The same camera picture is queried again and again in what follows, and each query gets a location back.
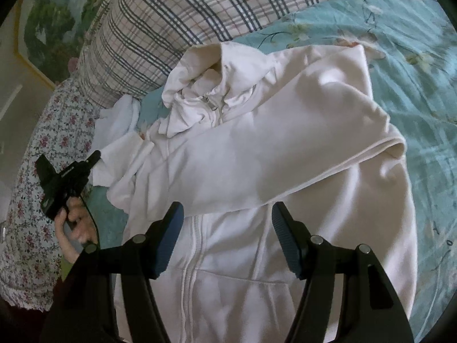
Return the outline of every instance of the framed picture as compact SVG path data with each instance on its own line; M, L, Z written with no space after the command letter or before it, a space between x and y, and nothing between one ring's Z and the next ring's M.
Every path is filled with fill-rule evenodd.
M17 54L52 86L76 70L103 0L19 0Z

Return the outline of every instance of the metal screw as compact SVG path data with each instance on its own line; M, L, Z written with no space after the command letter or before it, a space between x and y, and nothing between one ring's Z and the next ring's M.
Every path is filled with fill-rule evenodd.
M371 251L371 248L370 248L368 245L360 244L360 245L359 245L359 250L360 250L362 253L368 254L368 253Z
M141 244L146 240L146 236L142 234L135 235L132 240L135 244Z
M311 242L316 245L320 245L324 242L324 239L320 237L319 235L313 235L311 236Z
M97 250L97 245L95 244L88 244L85 248L84 248L85 252L88 253L88 254L92 254L94 251Z

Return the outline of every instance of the person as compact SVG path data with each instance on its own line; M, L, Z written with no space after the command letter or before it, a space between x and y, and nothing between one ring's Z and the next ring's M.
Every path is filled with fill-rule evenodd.
M79 257L79 253L71 244L71 241L76 240L80 244L91 241L94 244L97 244L97 230L95 229L94 222L92 221L89 212L80 198L69 198L67 201L67 207L69 209L68 215L66 210L61 208L54 219L54 227L57 241L62 249L63 257L71 264L74 264ZM69 222L76 223L75 228L68 237L64 230L64 224L67 219Z

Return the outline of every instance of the plaid pillow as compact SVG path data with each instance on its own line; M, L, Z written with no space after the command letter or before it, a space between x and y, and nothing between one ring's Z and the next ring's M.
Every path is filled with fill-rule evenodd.
M83 94L111 107L163 85L184 51L228 41L325 0L106 0L83 49Z

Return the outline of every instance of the teal bed sheet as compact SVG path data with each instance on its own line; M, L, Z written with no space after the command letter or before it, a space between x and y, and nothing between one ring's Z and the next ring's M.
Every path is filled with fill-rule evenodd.
M457 34L433 0L331 0L235 41L264 53L310 44L362 44L374 98L408 143L416 207L418 284L410 324L420 341L457 287ZM142 101L138 127L166 115L158 89ZM94 188L90 208L101 245L119 245L127 215Z

